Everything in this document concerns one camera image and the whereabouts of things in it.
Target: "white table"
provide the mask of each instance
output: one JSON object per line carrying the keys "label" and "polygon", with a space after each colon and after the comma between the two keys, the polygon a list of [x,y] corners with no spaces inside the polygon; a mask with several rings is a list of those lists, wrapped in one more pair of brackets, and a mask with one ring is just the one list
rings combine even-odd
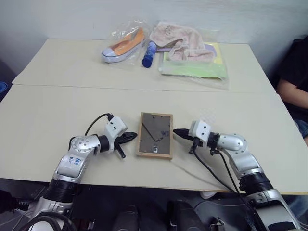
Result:
{"label": "white table", "polygon": [[[158,71],[159,55],[151,68],[103,64],[101,40],[48,39],[14,84],[108,89],[225,91],[198,85]],[[221,44],[230,77],[229,92],[275,93],[247,44]]]}
{"label": "white table", "polygon": [[[236,132],[248,140],[275,188],[282,193],[308,192],[308,149],[276,94],[13,85],[0,112],[2,178],[50,181],[70,138],[82,135],[98,115],[112,112],[137,132],[141,112],[157,112],[173,114],[174,128],[189,128],[200,117],[215,118],[213,131]],[[103,134],[104,124],[97,123],[91,133]],[[190,143],[180,141],[173,143],[172,161],[137,157],[137,139],[123,145],[124,160],[115,153],[95,156],[82,183],[224,190],[187,153]],[[202,149],[198,153],[231,184],[218,155]]]}

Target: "shoe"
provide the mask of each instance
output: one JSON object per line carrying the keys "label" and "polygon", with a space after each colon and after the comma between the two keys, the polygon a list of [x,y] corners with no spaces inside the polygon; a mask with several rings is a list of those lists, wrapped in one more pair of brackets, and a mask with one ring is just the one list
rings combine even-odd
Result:
{"label": "shoe", "polygon": [[143,44],[143,29],[139,27],[137,30],[126,35],[117,44],[103,50],[103,61],[107,63],[121,62],[133,54],[139,47],[143,46]]}

